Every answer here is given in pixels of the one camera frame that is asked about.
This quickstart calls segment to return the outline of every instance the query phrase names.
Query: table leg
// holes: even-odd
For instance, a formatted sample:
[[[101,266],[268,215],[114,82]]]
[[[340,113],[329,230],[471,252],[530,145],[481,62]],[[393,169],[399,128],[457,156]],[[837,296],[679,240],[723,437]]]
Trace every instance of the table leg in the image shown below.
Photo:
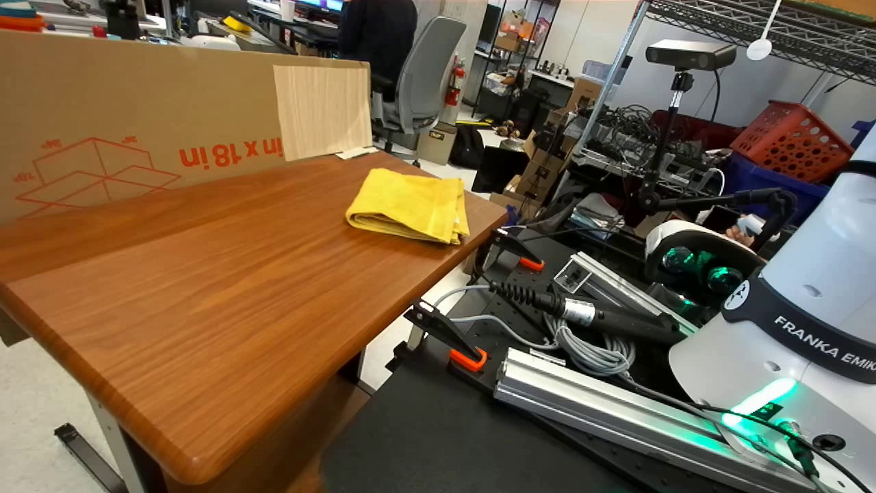
[[[126,489],[127,493],[147,493],[147,484],[153,484],[153,482],[144,475],[144,469],[155,469],[155,465],[153,462],[144,465],[144,452],[121,430],[114,415],[95,396],[88,395],[88,403],[104,430],[104,437],[107,437],[108,452],[114,456],[114,465],[126,482]]]
[[[112,465],[80,434],[73,423],[60,423],[55,430],[56,441],[99,480],[107,493],[127,493],[126,482],[112,471]]]
[[[345,366],[336,370],[336,374],[357,386],[362,362],[363,362],[363,352],[356,352]]]

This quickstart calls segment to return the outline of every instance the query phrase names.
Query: black table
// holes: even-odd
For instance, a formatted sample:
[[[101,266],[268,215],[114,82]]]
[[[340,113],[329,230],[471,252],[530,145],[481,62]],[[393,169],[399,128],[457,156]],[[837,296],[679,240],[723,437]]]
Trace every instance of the black table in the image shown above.
[[[548,270],[504,274],[530,288],[549,285],[572,248],[535,234],[524,244],[548,259]],[[472,311],[496,311],[530,340],[538,333],[493,292],[468,292],[451,310]],[[442,365],[445,345],[435,340],[407,352],[326,452],[322,475],[330,493],[727,489],[493,400],[483,386],[512,340],[489,323],[471,326],[471,333],[489,349],[487,377],[455,374]]]

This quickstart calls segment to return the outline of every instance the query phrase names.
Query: cardboard box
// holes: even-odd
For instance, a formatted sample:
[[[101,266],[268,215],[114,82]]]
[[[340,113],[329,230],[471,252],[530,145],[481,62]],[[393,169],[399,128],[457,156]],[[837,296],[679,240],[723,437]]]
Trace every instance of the cardboard box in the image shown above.
[[[441,119],[435,128],[427,128],[419,133],[415,156],[435,163],[449,163],[449,154],[455,151],[455,143],[457,143],[457,125]]]
[[[0,33],[0,59],[0,223],[368,145],[363,62],[29,33]],[[305,151],[281,139],[273,69],[303,70]]]
[[[504,207],[512,207],[512,211],[508,211],[508,218],[523,218],[523,222],[527,222],[527,218],[533,218],[533,215],[538,214],[538,206],[535,206],[533,199],[524,199],[524,196],[508,193],[508,192],[504,192],[504,193],[489,193],[489,202],[498,202],[498,206],[504,206]]]
[[[533,136],[533,145],[552,151],[552,154],[560,154],[560,156],[568,156],[568,151],[578,145],[578,136],[567,133],[567,117],[568,117],[567,108],[549,108],[544,117],[541,133]]]
[[[523,169],[523,177],[513,193],[541,206],[549,196],[563,169],[567,169],[567,159],[548,154],[544,147],[535,147]]]
[[[530,159],[530,154],[535,154],[535,133],[538,132],[527,132],[527,136],[523,139],[523,154]]]
[[[600,92],[602,92],[600,80],[578,77],[572,95],[568,95],[568,103],[567,103],[567,113],[578,113],[583,106],[591,106],[600,98]]]
[[[498,33],[496,45],[507,51],[516,51],[523,45],[523,37],[516,33]]]

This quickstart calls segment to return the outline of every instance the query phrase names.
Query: blue crate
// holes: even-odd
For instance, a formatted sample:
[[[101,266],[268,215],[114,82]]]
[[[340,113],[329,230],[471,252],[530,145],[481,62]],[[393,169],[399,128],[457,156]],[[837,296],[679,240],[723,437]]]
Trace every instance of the blue crate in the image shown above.
[[[772,189],[772,185],[791,192],[797,196],[797,211],[791,215],[794,223],[804,222],[809,211],[816,211],[816,206],[830,192],[830,185],[804,182],[791,176],[780,176],[767,167],[757,167],[738,154],[730,156],[724,176],[727,176],[727,185],[724,185],[727,193],[741,189]],[[745,206],[745,211],[757,215],[769,214],[767,206]]]
[[[856,132],[856,136],[850,139],[850,147],[856,147],[858,143],[865,143],[865,136],[869,133],[869,128],[876,125],[876,119],[856,119],[850,128]]]

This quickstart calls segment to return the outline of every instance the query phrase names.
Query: floor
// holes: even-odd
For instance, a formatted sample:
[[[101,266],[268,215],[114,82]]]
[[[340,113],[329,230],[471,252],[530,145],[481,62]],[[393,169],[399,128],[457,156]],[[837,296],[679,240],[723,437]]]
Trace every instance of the floor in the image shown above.
[[[472,169],[420,161],[433,176],[457,176],[471,189]],[[441,280],[423,299],[460,288],[464,274],[457,267]],[[362,381],[381,388],[389,377],[385,362],[396,343],[407,340],[409,323],[393,321],[367,345]],[[33,340],[13,347],[0,345],[0,489],[8,493],[101,493],[101,484],[75,462],[75,456],[52,434],[71,421],[104,456],[107,441],[89,412],[89,403],[55,359]]]

